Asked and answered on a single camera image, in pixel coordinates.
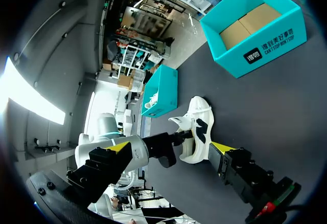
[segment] white shoe lace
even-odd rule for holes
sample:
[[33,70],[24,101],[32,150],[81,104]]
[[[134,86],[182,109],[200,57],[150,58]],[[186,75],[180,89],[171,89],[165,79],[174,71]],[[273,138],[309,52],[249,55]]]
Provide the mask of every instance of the white shoe lace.
[[209,110],[211,110],[211,106],[208,108],[204,108],[204,109],[188,110],[187,113],[184,115],[184,117],[191,118],[192,120],[194,120],[194,114],[203,113],[203,112],[209,111]]

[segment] teal shoebox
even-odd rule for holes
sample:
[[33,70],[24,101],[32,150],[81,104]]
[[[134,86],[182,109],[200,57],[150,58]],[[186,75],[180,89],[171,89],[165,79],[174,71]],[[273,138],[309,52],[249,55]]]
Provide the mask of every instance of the teal shoebox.
[[307,41],[291,0],[222,0],[200,23],[214,61],[236,78]]
[[[177,108],[178,72],[161,65],[145,85],[141,115],[151,118],[160,117]],[[145,104],[158,92],[158,101],[151,108]]]

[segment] black table surface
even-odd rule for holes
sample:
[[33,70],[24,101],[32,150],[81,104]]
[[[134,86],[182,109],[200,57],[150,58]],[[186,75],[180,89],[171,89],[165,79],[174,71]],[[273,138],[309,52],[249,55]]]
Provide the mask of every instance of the black table surface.
[[[304,204],[326,162],[327,48],[310,12],[302,10],[308,41],[239,79],[213,61],[207,43],[199,48],[178,68],[178,108],[152,119],[151,135],[175,132],[168,118],[183,116],[190,99],[202,96],[215,116],[212,140],[248,149],[261,167],[274,171],[275,181],[288,176],[300,183],[293,203]],[[181,147],[175,153],[178,158]],[[251,210],[208,161],[178,160],[166,169],[151,159],[148,170],[154,188],[201,224],[243,223]]]

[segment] teal box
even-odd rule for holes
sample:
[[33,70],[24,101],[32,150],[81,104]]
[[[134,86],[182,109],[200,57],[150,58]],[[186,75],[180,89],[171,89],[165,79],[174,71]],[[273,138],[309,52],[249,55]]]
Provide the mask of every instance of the teal box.
[[[161,65],[145,85],[141,115],[151,118],[160,117],[177,108],[178,72]],[[145,104],[158,92],[158,102],[150,109]]]
[[[227,50],[219,34],[263,3],[281,16]],[[236,78],[307,41],[301,8],[291,0],[222,0],[200,23],[214,61]]]

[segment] shoe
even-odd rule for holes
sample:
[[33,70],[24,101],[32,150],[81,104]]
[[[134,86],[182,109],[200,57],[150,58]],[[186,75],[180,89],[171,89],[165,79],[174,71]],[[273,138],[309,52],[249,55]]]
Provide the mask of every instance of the shoe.
[[177,132],[191,130],[192,139],[183,142],[183,152],[179,158],[189,164],[197,164],[208,159],[211,142],[211,129],[214,124],[214,114],[205,99],[195,96],[191,99],[189,110],[183,117],[170,118],[179,129]]
[[156,92],[151,98],[148,103],[145,103],[144,107],[146,109],[150,109],[158,102],[158,92]]

